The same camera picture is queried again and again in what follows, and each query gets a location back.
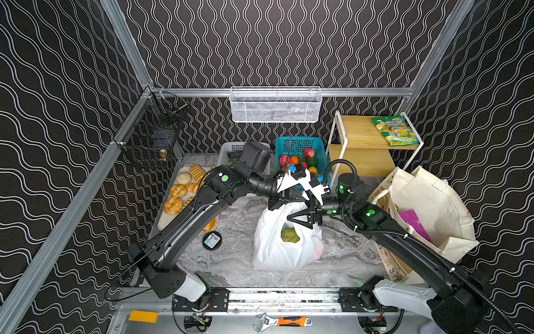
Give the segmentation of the white plastic grocery bag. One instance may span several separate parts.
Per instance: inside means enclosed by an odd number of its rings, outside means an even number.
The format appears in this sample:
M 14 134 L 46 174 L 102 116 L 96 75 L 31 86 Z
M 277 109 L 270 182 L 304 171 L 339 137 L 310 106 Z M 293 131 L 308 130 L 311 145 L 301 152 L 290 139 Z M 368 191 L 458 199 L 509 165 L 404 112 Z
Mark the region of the white plastic grocery bag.
M 321 258 L 324 251 L 321 227 L 306 228 L 288 220 L 290 214 L 304 208 L 304 203 L 289 203 L 262 212 L 254 234 L 254 268 L 293 271 Z

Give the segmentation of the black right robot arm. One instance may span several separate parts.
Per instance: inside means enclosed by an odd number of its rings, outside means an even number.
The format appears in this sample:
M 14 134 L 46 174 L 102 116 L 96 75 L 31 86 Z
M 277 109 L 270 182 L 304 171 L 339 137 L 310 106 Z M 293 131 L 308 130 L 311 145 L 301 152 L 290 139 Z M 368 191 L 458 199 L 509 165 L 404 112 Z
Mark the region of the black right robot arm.
M 307 228 L 331 216 L 356 233 L 384 246 L 420 275 L 428 288 L 372 278 L 360 290 L 360 305 L 368 310 L 392 307 L 428 317 L 445 333 L 473 333 L 484 314 L 495 305 L 485 295 L 485 281 L 467 274 L 415 236 L 400 227 L 377 205 L 356 196 L 357 177 L 334 196 L 326 177 L 318 177 L 301 165 L 288 166 L 278 180 L 284 198 L 290 189 L 303 188 L 297 201 L 304 210 L 292 220 Z

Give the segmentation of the green cabbage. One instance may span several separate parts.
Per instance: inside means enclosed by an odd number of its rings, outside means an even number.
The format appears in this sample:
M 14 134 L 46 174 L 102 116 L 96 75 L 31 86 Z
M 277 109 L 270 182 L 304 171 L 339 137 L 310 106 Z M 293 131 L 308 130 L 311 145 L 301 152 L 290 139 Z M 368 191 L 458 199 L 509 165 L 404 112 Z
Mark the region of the green cabbage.
M 281 239 L 283 242 L 296 244 L 300 241 L 295 228 L 285 228 L 281 232 Z

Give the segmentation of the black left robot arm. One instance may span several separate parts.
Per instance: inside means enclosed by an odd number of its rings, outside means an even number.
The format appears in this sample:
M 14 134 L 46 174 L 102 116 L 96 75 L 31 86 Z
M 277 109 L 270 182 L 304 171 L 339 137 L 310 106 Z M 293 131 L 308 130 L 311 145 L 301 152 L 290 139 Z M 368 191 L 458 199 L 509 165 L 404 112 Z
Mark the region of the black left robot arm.
M 180 269 L 177 261 L 189 243 L 238 199 L 254 193 L 271 198 L 301 180 L 309 180 L 310 172 L 297 164 L 283 176 L 264 178 L 261 172 L 269 162 L 270 151 L 259 143 L 246 143 L 241 156 L 231 166 L 213 168 L 199 186 L 194 199 L 161 232 L 144 245 L 132 244 L 128 249 L 134 266 L 160 299 L 175 292 L 196 302 L 207 290 L 197 276 Z

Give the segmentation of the purple snack bag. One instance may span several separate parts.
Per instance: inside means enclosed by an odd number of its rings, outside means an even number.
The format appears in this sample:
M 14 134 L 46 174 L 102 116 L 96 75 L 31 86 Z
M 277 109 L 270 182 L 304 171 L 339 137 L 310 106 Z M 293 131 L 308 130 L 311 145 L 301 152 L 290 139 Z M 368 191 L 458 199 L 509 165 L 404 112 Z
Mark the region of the purple snack bag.
M 399 216 L 403 219 L 403 221 L 406 222 L 406 224 L 411 226 L 415 232 L 417 232 L 420 236 L 422 236 L 428 242 L 431 242 L 430 235 L 425 230 L 423 224 L 421 223 L 419 217 L 417 216 L 414 210 L 400 212 Z

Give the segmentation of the cream canvas tote bag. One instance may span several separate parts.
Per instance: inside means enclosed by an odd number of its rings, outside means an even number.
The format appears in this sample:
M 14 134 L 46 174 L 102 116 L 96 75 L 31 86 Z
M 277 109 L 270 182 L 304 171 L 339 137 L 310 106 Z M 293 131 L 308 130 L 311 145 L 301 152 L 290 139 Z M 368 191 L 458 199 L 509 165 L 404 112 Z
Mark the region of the cream canvas tote bag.
M 395 168 L 371 193 L 369 202 L 385 210 L 403 230 L 453 263 L 479 245 L 474 218 L 458 193 L 447 180 L 422 166 L 411 173 Z M 431 242 L 399 216 L 408 210 L 416 212 Z

